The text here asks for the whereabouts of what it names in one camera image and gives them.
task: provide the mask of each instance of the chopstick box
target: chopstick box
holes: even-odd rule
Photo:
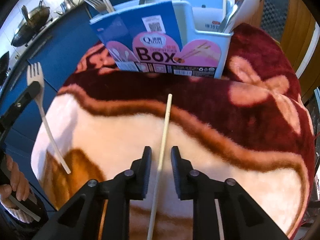
[[[134,2],[90,21],[120,70],[221,77],[232,36],[214,31],[222,8],[197,7],[190,0]]]

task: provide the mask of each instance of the person's fingers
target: person's fingers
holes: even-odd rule
[[[10,185],[13,191],[17,191],[19,179],[20,179],[19,166],[16,162],[13,162],[12,170],[11,170],[11,178],[10,178]]]
[[[0,197],[1,200],[8,198],[11,194],[11,187],[8,184],[0,186]]]
[[[27,179],[26,180],[26,186],[24,187],[24,195],[22,197],[23,201],[26,201],[26,199],[28,198],[29,194],[30,194],[30,185],[29,185],[29,181]]]
[[[7,168],[9,171],[12,170],[12,166],[13,166],[13,159],[11,158],[10,155],[5,155],[5,158],[7,159]]]
[[[25,193],[25,187],[26,187],[26,179],[22,172],[20,172],[20,178],[19,178],[19,184],[17,187],[16,197],[18,201],[22,200],[22,197]]]

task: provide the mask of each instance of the frying pan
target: frying pan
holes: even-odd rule
[[[9,52],[7,51],[0,58],[0,86],[3,85],[4,80],[7,77],[8,65],[9,65]]]
[[[28,12],[25,5],[21,7],[21,12],[24,19],[20,22],[11,45],[19,47],[29,42],[32,37],[45,25],[50,15],[50,7],[42,5],[43,0],[40,0],[38,7]]]

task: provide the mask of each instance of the blanket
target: blanket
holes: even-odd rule
[[[59,209],[89,179],[104,181],[152,148],[147,198],[131,201],[130,239],[148,231],[166,100],[169,133],[154,239],[192,239],[192,202],[176,195],[170,149],[211,179],[234,178],[293,238],[314,177],[314,135],[299,81],[281,48],[242,24],[221,79],[119,71],[100,42],[81,58],[46,116],[71,174],[41,125],[32,169]]]

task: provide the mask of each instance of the cooking pot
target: cooking pot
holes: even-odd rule
[[[59,15],[62,15],[64,14],[65,12],[71,10],[72,8],[76,7],[78,4],[80,3],[80,0],[75,3],[73,0],[64,0],[60,6],[61,6],[61,9],[62,9],[62,12],[59,12],[59,11],[54,11],[54,13],[57,13]]]
[[[14,33],[12,46],[19,47],[26,44],[46,24],[50,15],[50,7],[43,6],[42,2],[43,0],[40,0],[39,6],[31,12],[28,12],[25,5],[21,7],[24,19]]]

